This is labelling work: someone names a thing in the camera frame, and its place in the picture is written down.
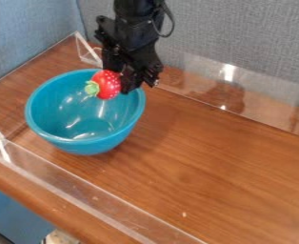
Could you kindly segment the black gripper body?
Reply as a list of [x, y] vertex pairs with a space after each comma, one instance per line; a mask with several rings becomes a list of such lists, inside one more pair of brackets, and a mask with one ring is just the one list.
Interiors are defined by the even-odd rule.
[[123, 68], [130, 65], [143, 72], [144, 82], [151, 87], [159, 84], [159, 74], [164, 66], [156, 53], [159, 40], [154, 24], [150, 20], [127, 23], [120, 17], [111, 19], [100, 15], [96, 18], [95, 37], [104, 49], [111, 49], [122, 57]]

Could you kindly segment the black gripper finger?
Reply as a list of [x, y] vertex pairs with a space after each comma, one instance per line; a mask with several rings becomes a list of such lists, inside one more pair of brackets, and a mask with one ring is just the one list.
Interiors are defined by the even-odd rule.
[[123, 71], [124, 62], [122, 57], [111, 49], [102, 50], [103, 68], [114, 72]]
[[123, 69], [122, 75], [122, 93], [130, 94], [134, 90], [142, 87], [143, 82], [143, 72], [127, 65]]

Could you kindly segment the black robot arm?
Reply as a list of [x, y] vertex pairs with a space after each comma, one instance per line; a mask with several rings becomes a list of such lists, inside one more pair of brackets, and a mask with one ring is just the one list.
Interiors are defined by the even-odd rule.
[[122, 93], [159, 84], [164, 70], [155, 44], [164, 22], [164, 0], [115, 0], [115, 18], [96, 18], [103, 68], [122, 75]]

